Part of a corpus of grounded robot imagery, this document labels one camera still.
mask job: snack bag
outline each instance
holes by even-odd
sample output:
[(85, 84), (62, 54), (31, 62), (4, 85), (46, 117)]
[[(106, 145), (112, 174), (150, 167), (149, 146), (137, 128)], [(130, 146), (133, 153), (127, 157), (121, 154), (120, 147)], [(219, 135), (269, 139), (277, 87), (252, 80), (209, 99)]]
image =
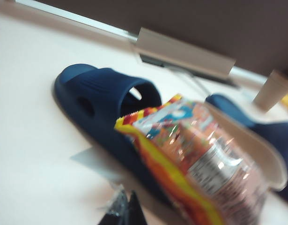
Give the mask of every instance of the snack bag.
[(176, 95), (119, 118), (115, 129), (131, 138), (190, 224), (257, 224), (267, 189), (262, 173), (203, 104)]

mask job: paper cup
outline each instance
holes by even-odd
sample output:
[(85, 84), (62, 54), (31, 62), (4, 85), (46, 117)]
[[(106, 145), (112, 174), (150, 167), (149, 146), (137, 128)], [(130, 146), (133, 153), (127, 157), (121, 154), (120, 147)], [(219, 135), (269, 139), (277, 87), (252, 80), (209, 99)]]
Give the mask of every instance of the paper cup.
[(253, 103), (262, 110), (268, 111), (286, 94), (288, 94), (288, 80), (281, 72), (273, 70)]

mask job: white table surface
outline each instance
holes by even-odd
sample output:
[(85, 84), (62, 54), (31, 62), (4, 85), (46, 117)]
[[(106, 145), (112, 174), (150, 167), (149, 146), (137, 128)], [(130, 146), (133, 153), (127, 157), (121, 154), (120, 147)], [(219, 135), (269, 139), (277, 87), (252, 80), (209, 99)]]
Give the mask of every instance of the white table surface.
[[(175, 93), (206, 97), (187, 76), (142, 63), (127, 39), (0, 0), (0, 225), (95, 225), (113, 194), (110, 182), (137, 191), (150, 225), (184, 224), (55, 104), (54, 79), (74, 63), (150, 79), (163, 102)], [(254, 119), (288, 120), (280, 104), (267, 114), (251, 105), (264, 77), (237, 69), (230, 76), (240, 89), (200, 81)], [(270, 193), (260, 224), (288, 225), (288, 204)]]

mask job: crinkled plastic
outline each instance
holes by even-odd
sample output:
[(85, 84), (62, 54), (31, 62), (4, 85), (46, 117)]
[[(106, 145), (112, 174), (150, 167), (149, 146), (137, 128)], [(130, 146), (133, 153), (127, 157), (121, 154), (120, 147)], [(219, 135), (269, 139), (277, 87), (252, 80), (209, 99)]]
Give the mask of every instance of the crinkled plastic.
[(261, 170), (202, 103), (176, 95), (119, 118), (115, 129), (189, 223), (257, 224), (267, 190)]

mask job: navy blue slide sandal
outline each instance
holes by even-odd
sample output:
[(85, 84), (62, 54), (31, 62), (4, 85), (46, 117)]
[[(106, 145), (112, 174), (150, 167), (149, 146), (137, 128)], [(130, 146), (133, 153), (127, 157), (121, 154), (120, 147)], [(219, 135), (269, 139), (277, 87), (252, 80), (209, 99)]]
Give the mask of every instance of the navy blue slide sandal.
[[(129, 92), (133, 87), (141, 99)], [(61, 107), (78, 126), (132, 171), (148, 191), (170, 204), (129, 139), (114, 130), (117, 118), (161, 105), (159, 93), (150, 81), (110, 68), (74, 64), (60, 73), (54, 89)]]
[[(213, 94), (206, 98), (212, 104), (244, 127), (254, 131), (259, 136), (269, 141), (282, 155), (288, 170), (288, 122), (261, 124), (252, 121), (238, 106), (225, 96)], [(278, 194), (288, 201), (288, 184)]]

